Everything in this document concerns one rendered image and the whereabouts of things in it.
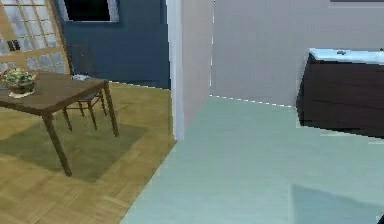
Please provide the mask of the dark wooden chair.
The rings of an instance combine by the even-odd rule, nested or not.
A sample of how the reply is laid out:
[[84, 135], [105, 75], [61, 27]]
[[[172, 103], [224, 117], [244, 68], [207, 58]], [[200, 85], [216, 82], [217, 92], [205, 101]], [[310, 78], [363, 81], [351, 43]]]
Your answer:
[[[99, 73], [91, 49], [87, 45], [67, 45], [68, 61], [71, 69], [71, 76], [96, 77]], [[77, 107], [65, 107], [62, 112], [68, 124], [69, 130], [72, 130], [72, 124], [69, 119], [69, 110], [79, 110], [82, 116], [85, 116], [84, 110], [88, 109], [91, 115], [94, 129], [97, 129], [97, 123], [93, 107], [100, 102], [104, 115], [107, 115], [104, 97], [101, 90], [91, 93], [83, 99], [77, 101]]]

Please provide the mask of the brown wooden table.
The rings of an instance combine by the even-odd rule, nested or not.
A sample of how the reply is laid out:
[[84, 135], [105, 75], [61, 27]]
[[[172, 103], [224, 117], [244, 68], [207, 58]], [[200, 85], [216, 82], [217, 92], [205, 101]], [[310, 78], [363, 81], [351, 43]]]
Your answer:
[[61, 166], [65, 174], [70, 177], [72, 171], [54, 128], [53, 114], [100, 90], [105, 93], [112, 130], [114, 135], [118, 137], [119, 130], [109, 81], [106, 79], [89, 78], [85, 81], [79, 81], [71, 79], [70, 75], [66, 74], [42, 72], [38, 76], [35, 92], [27, 97], [15, 99], [9, 96], [9, 91], [0, 91], [0, 108], [40, 116], [49, 133]]

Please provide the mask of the dark cabinet with pale top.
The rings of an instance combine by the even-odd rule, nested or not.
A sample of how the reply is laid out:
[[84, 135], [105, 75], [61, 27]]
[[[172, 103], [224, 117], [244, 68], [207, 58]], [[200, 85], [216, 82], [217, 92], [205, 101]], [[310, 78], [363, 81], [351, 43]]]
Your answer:
[[384, 139], [384, 49], [309, 49], [296, 108], [302, 126]]

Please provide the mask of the flower bowl centrepiece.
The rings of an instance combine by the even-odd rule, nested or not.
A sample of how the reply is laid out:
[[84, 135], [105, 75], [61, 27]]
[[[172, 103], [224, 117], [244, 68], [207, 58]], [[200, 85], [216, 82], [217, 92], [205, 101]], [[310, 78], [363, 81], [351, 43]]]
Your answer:
[[10, 91], [10, 97], [23, 98], [35, 92], [38, 74], [38, 70], [9, 68], [0, 73], [0, 79]]

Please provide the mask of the wooden glass-paned door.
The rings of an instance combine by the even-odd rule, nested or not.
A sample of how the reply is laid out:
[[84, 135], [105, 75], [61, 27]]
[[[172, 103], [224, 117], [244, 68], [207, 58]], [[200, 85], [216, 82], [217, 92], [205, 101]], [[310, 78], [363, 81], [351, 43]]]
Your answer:
[[[9, 50], [11, 40], [19, 51]], [[0, 0], [0, 72], [14, 67], [70, 74], [52, 0]]]

